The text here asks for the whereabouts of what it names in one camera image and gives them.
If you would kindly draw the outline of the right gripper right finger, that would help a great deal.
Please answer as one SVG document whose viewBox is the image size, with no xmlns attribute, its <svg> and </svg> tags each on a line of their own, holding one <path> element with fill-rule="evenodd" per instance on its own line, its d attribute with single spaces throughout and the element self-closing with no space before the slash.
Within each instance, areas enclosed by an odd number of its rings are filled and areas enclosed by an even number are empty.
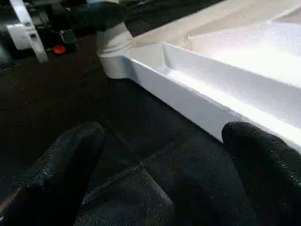
<svg viewBox="0 0 301 226">
<path fill-rule="evenodd" d="M 301 155 L 279 137 L 232 121 L 222 140 L 263 226 L 301 224 Z"/>
</svg>

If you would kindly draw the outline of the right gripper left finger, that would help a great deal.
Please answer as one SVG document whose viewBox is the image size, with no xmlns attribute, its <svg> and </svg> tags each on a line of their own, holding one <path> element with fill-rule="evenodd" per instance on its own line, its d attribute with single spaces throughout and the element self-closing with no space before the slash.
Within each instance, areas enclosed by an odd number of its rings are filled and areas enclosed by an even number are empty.
<svg viewBox="0 0 301 226">
<path fill-rule="evenodd" d="M 97 122 L 64 132 L 19 179 L 7 204 L 7 225 L 72 226 L 103 140 Z"/>
</svg>

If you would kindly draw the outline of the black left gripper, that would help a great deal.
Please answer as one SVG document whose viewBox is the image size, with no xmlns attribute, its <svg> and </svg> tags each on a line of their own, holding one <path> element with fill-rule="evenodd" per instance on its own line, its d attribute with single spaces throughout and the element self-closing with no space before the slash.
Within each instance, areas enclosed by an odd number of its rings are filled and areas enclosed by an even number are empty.
<svg viewBox="0 0 301 226">
<path fill-rule="evenodd" d="M 113 2 L 95 2 L 72 7 L 69 19 L 76 31 L 105 31 L 122 22 L 127 14 L 124 5 Z M 39 30 L 47 54 L 64 55 L 78 50 L 74 32 L 67 30 Z"/>
</svg>

